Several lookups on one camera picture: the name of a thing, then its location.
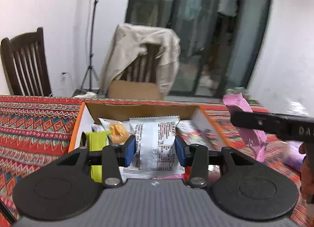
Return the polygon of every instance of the chair backrest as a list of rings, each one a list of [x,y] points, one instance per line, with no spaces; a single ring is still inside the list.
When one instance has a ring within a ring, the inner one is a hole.
[[[131,82],[156,83],[156,68],[160,58],[156,59],[160,45],[146,44],[147,54],[139,55],[123,71],[120,80]]]
[[[1,57],[14,95],[49,96],[43,28],[1,41]]]

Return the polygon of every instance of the cardboard box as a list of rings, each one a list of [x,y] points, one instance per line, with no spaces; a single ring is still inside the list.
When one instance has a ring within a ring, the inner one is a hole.
[[[109,98],[131,100],[162,100],[158,86],[154,83],[113,80],[109,86]]]
[[[83,102],[71,137],[69,152],[78,148],[82,132],[92,131],[92,124],[100,124],[98,118],[118,121],[129,120],[130,117],[180,116],[181,120],[192,120],[201,132],[210,129],[218,139],[219,148],[230,146],[219,125],[211,119],[198,105],[114,105]]]

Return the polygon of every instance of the nutrition facts table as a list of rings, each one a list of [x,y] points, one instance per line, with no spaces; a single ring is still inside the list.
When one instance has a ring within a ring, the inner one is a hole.
[[[172,171],[172,165],[175,161],[175,152],[173,145],[158,145],[158,171]]]

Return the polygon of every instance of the red tablecloth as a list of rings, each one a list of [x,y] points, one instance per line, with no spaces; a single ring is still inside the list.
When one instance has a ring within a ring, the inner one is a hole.
[[[67,153],[79,107],[83,101],[109,104],[162,104],[186,105],[195,103],[135,101],[112,99],[79,99],[55,97],[0,96],[0,198],[17,217],[12,202],[12,190],[24,176]],[[233,147],[246,154],[236,129],[231,125],[229,113],[223,104],[200,104],[222,128]],[[259,105],[254,111],[266,112]],[[299,173],[282,163],[284,144],[268,135],[266,164],[292,179],[300,186]],[[292,220],[300,226],[309,226],[305,217],[305,203],[299,199]],[[9,226],[0,217],[0,226]]]

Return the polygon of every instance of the green package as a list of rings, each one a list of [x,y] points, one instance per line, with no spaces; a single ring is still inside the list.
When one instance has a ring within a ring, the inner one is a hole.
[[[86,137],[89,142],[90,151],[100,151],[103,147],[109,145],[108,135],[111,134],[111,131],[104,132],[87,132]],[[91,178],[98,183],[102,182],[102,167],[101,165],[94,165],[91,167],[90,175]]]

